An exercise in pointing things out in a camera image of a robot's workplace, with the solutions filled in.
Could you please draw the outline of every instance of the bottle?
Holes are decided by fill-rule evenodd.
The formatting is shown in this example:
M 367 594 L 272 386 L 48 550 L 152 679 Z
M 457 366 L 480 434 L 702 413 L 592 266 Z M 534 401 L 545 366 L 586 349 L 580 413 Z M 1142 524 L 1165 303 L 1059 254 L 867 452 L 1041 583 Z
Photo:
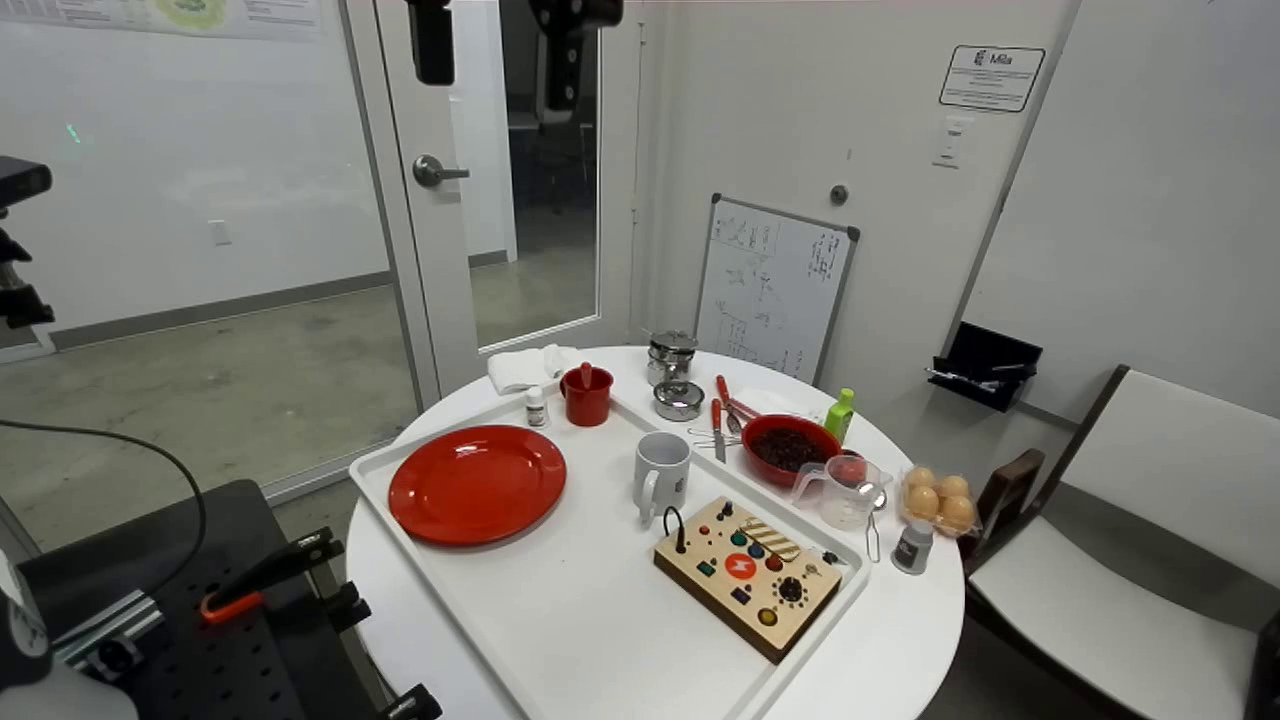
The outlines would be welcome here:
M 829 407 L 823 428 L 838 436 L 838 446 L 843 446 L 843 434 L 848 434 L 848 425 L 852 425 L 852 405 L 857 405 L 857 395 L 852 395 L 852 387 L 843 387 L 843 393 L 838 395 L 838 405 Z
M 904 537 L 894 550 L 894 564 L 904 568 L 907 575 L 921 575 L 927 564 L 932 550 L 932 524 L 907 521 Z
M 545 428 L 545 425 L 548 425 L 545 387 L 529 387 L 529 393 L 526 393 L 526 413 L 529 413 L 529 428 Z

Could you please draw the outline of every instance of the white tray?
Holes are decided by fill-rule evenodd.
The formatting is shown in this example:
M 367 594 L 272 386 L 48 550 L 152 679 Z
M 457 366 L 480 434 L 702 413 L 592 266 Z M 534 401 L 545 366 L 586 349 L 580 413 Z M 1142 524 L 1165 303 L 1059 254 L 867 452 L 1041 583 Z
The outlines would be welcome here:
M 465 425 L 526 428 L 526 407 L 504 401 Z M 733 464 L 719 464 L 692 446 L 687 516 L 727 498 L 794 542 L 838 554 L 848 568 L 838 602 L 787 662 L 767 664 L 652 564 L 660 524 L 646 531 L 635 521 L 633 464 L 635 441 L 656 428 L 614 401 L 602 428 L 571 428 L 548 413 L 542 434 L 568 460 L 566 498 L 534 531 L 487 550 L 428 550 L 393 521 L 389 484 L 428 441 L 354 464 L 367 508 L 526 717 L 762 717 L 867 583 L 861 554 L 750 480 L 735 452 Z

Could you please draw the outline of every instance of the red plate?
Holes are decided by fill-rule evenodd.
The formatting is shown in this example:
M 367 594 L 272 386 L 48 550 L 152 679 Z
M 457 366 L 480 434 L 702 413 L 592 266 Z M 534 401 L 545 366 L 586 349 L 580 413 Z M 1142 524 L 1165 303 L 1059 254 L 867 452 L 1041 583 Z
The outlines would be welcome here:
M 497 545 L 545 521 L 566 492 L 566 456 L 529 428 L 480 425 L 415 448 L 389 508 L 426 545 Z

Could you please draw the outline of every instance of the napkin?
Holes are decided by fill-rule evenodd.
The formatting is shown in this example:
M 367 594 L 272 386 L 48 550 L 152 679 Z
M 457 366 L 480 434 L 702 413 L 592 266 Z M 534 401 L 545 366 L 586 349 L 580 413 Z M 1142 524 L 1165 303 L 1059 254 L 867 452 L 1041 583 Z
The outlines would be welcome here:
M 548 387 L 578 366 L 586 366 L 586 353 L 559 346 L 497 353 L 487 358 L 487 382 L 497 393 Z

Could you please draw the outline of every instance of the wall sign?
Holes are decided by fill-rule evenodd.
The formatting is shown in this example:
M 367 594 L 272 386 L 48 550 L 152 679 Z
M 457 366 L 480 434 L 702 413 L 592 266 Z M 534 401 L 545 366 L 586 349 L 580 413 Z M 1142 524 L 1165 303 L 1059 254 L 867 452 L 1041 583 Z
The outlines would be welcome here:
M 1024 111 L 1044 50 L 958 46 L 942 104 L 977 111 Z

